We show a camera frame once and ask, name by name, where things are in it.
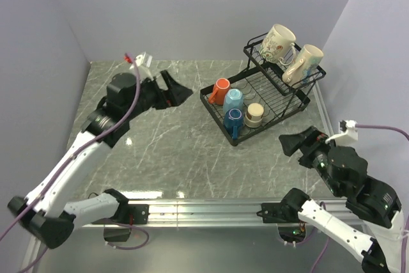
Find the orange mug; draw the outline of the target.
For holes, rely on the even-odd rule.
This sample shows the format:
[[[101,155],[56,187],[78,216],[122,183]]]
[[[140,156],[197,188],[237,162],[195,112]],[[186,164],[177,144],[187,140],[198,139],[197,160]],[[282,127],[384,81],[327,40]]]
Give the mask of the orange mug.
[[[208,98],[211,104],[223,105],[226,94],[231,88],[230,81],[226,78],[220,78],[213,86],[213,91]]]

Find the stainless steel cup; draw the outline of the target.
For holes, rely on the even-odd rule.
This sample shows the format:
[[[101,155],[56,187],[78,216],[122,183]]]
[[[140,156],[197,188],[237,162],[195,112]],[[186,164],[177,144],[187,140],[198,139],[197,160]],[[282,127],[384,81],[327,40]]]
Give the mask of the stainless steel cup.
[[[249,128],[255,129],[261,125],[264,115],[264,107],[259,103],[251,103],[248,105],[245,116],[244,123]]]

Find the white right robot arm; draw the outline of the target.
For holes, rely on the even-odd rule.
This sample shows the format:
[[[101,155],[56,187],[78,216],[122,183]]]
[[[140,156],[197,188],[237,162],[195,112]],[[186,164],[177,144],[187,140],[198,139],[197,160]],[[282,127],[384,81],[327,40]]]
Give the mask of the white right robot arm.
[[[365,222],[371,234],[352,228],[297,188],[283,197],[282,216],[322,231],[352,254],[364,272],[406,272],[408,222],[397,193],[389,184],[369,176],[367,160],[340,139],[316,127],[279,136],[284,154],[290,157],[300,151],[298,163],[316,170],[335,197],[345,198],[346,208]]]

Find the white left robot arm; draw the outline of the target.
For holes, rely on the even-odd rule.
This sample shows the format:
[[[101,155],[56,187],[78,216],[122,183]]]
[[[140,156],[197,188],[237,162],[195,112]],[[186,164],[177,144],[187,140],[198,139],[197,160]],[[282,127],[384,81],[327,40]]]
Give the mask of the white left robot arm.
[[[130,222],[135,216],[128,198],[115,189],[84,201],[71,202],[70,198],[87,174],[129,131],[131,120],[149,109],[179,106],[193,94],[167,70],[160,74],[167,86],[165,90],[156,78],[139,81],[131,73],[116,74],[57,166],[27,196],[15,196],[8,203],[20,225],[49,249],[61,246],[84,225],[102,219]]]

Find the green inside floral mug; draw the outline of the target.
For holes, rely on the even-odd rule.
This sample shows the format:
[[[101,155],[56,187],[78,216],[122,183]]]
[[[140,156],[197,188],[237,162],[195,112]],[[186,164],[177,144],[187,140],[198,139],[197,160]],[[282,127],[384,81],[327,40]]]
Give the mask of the green inside floral mug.
[[[268,62],[289,66],[294,62],[296,55],[295,42],[296,36],[290,29],[281,24],[274,24],[263,39],[259,53]],[[284,57],[289,51],[292,58],[285,62]]]

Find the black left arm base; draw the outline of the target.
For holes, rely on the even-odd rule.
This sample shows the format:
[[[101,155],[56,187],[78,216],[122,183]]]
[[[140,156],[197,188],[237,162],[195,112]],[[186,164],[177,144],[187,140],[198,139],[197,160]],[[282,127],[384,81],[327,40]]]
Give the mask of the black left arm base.
[[[116,222],[121,224],[146,224],[150,206],[148,204],[126,204],[118,208]]]

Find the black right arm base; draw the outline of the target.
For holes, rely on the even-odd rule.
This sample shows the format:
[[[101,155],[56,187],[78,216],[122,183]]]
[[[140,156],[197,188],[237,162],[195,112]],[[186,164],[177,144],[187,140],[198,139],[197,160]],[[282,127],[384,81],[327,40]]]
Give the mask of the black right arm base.
[[[281,203],[262,203],[261,210],[256,215],[262,218],[264,224],[298,223],[297,211]]]

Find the dark blue handled mug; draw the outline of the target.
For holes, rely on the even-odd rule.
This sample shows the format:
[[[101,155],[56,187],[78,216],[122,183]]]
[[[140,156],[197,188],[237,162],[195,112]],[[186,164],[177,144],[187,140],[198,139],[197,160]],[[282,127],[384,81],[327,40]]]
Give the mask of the dark blue handled mug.
[[[240,109],[230,109],[224,117],[223,126],[233,140],[237,140],[243,127],[243,112]]]

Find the light blue mug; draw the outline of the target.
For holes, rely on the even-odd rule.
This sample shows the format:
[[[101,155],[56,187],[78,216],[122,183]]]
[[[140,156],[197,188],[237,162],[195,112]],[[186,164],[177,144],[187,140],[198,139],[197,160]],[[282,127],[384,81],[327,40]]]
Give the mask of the light blue mug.
[[[243,93],[236,88],[231,88],[227,92],[223,103],[223,114],[231,109],[243,110]]]

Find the beige floral mug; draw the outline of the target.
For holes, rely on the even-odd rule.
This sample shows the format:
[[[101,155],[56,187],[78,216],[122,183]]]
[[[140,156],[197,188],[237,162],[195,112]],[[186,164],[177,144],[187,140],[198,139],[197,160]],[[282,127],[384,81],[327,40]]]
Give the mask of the beige floral mug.
[[[324,53],[318,47],[305,44],[282,75],[282,81],[293,88],[299,88],[309,81],[317,69]]]

